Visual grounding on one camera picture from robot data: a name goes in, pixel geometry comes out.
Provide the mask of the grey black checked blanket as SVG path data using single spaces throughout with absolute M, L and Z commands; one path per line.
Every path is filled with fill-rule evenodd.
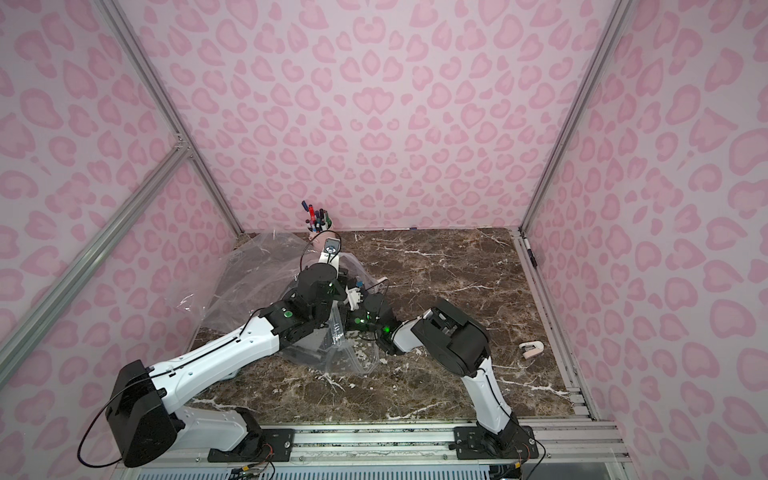
M 326 326 L 303 339 L 299 347 L 304 355 L 303 363 L 323 373 L 363 374 L 369 371 L 369 358 L 346 336 L 337 301 L 333 302 Z

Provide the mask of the clear plastic vacuum bag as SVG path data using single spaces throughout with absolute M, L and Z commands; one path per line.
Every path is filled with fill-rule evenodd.
M 296 281 L 301 269 L 318 262 L 324 242 L 310 241 L 288 232 L 260 233 L 219 259 L 201 264 L 198 270 L 177 281 L 167 291 L 167 301 L 174 308 L 191 314 L 203 328 L 214 333 L 228 333 L 242 326 L 259 307 L 279 300 Z M 345 246 L 341 248 L 339 259 L 338 266 L 347 270 L 356 281 L 362 281 L 366 293 L 383 290 L 380 281 L 374 279 Z M 370 366 L 367 373 L 341 375 L 372 372 L 383 355 L 381 349 L 374 342 L 365 341 L 361 333 L 346 330 L 346 336 L 355 343 L 358 351 L 364 351 Z M 306 366 L 299 347 L 302 340 L 278 355 Z

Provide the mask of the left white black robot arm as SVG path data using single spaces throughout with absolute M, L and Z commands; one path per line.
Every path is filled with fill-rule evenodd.
M 125 365 L 100 411 L 119 463 L 144 466 L 170 450 L 206 449 L 214 461 L 260 461 L 270 450 L 254 414 L 187 408 L 201 391 L 240 368 L 286 349 L 326 326 L 341 304 L 360 302 L 360 282 L 332 264 L 299 272 L 282 297 L 259 307 L 232 332 L 179 357 Z

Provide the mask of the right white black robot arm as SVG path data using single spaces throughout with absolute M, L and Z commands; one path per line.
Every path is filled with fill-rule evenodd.
M 503 400 L 493 372 L 488 332 L 447 299 L 438 299 L 435 306 L 407 322 L 397 320 L 382 293 L 346 300 L 340 311 L 347 330 L 372 334 L 387 354 L 403 355 L 422 347 L 461 378 L 476 413 L 475 438 L 468 442 L 474 451 L 500 458 L 514 451 L 518 434 L 527 434 Z

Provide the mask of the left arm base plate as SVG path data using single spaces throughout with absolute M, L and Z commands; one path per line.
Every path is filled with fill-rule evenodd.
M 210 449 L 209 463 L 288 462 L 296 431 L 289 428 L 261 429 L 248 433 L 232 450 Z

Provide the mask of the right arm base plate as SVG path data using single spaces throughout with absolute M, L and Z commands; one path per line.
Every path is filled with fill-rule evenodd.
M 525 463 L 538 459 L 540 452 L 529 426 L 509 424 L 501 433 L 482 426 L 460 426 L 453 429 L 451 447 L 459 460 L 512 460 Z

